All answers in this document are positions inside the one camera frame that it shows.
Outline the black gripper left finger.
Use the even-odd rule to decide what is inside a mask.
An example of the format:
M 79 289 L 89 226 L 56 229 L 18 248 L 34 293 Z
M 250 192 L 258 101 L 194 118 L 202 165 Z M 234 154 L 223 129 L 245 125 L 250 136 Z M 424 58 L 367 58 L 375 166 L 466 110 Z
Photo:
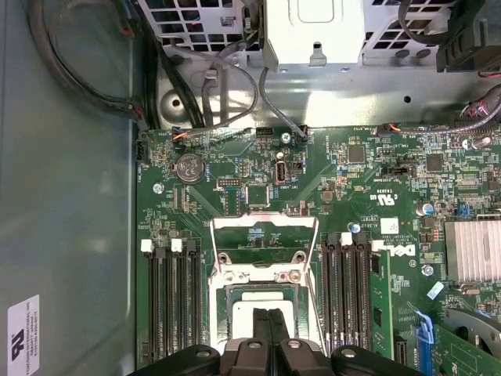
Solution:
M 253 311 L 253 338 L 235 340 L 220 353 L 208 345 L 192 345 L 137 371 L 136 375 L 267 375 L 271 327 L 269 311 Z

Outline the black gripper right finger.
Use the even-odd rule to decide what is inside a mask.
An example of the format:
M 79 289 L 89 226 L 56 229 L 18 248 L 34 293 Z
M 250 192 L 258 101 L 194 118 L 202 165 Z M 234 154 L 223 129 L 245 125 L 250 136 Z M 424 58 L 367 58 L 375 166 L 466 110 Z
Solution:
M 311 344 L 289 336 L 280 309 L 270 311 L 270 331 L 278 361 L 286 375 L 420 375 L 394 360 L 354 345 L 344 345 L 326 356 Z

